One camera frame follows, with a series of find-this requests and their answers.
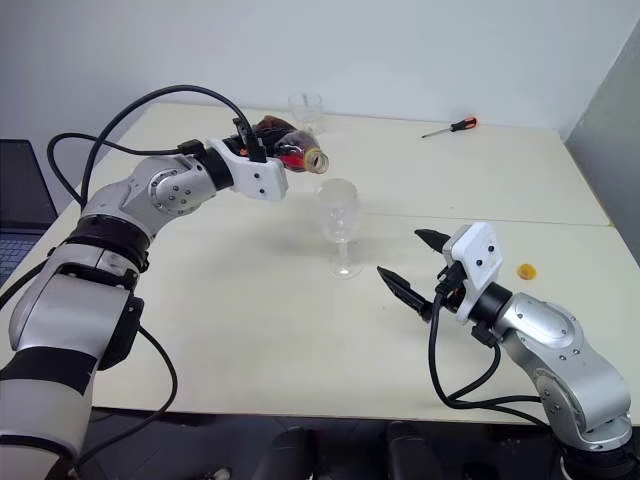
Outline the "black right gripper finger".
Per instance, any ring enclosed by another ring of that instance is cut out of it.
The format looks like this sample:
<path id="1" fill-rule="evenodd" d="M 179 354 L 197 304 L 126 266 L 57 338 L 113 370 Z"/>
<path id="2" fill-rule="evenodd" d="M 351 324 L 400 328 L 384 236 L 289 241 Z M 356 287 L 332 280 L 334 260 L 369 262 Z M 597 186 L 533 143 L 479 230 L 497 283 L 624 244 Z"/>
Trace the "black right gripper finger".
<path id="1" fill-rule="evenodd" d="M 396 298 L 414 310 L 424 322 L 431 321 L 432 303 L 413 290 L 408 280 L 381 266 L 377 266 L 376 270 Z"/>
<path id="2" fill-rule="evenodd" d="M 445 244 L 450 240 L 449 235 L 432 229 L 417 229 L 414 234 L 438 253 L 443 252 Z"/>

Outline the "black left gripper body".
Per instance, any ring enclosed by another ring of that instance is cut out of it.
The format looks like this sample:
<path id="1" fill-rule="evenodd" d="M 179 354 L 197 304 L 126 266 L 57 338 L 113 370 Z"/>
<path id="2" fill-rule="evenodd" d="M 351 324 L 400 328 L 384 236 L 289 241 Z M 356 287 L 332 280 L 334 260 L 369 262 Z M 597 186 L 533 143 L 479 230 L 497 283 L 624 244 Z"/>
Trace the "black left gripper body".
<path id="1" fill-rule="evenodd" d="M 266 157 L 269 157 L 273 153 L 273 133 L 270 131 L 263 131 L 254 133 L 257 143 L 262 147 L 262 150 Z M 234 134 L 230 137 L 224 138 L 223 143 L 226 147 L 235 155 L 241 157 L 248 157 L 248 149 L 245 141 L 239 134 Z"/>

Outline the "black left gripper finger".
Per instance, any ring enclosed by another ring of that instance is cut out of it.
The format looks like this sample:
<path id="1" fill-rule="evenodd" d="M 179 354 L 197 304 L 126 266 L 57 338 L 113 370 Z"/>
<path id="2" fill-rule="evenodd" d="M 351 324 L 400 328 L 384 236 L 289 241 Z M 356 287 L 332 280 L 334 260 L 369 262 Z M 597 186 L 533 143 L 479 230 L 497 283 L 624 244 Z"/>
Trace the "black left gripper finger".
<path id="1" fill-rule="evenodd" d="M 260 140 L 263 145 L 275 145 L 283 137 L 285 137 L 289 133 L 293 133 L 294 131 L 295 131 L 294 128 L 285 128 L 283 126 L 271 126 L 266 128 L 260 128 L 260 129 L 256 128 L 254 130 L 254 133 L 256 138 Z"/>

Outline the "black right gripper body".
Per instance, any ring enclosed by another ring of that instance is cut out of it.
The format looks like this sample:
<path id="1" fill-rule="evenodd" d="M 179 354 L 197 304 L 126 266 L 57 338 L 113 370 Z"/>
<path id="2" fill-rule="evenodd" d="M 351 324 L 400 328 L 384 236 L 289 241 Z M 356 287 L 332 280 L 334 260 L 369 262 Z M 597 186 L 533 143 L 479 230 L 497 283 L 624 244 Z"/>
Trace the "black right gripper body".
<path id="1" fill-rule="evenodd" d="M 435 288 L 435 312 L 444 307 L 456 313 L 466 293 L 463 281 L 467 278 L 465 269 L 459 260 L 451 260 L 438 273 L 438 285 Z"/>

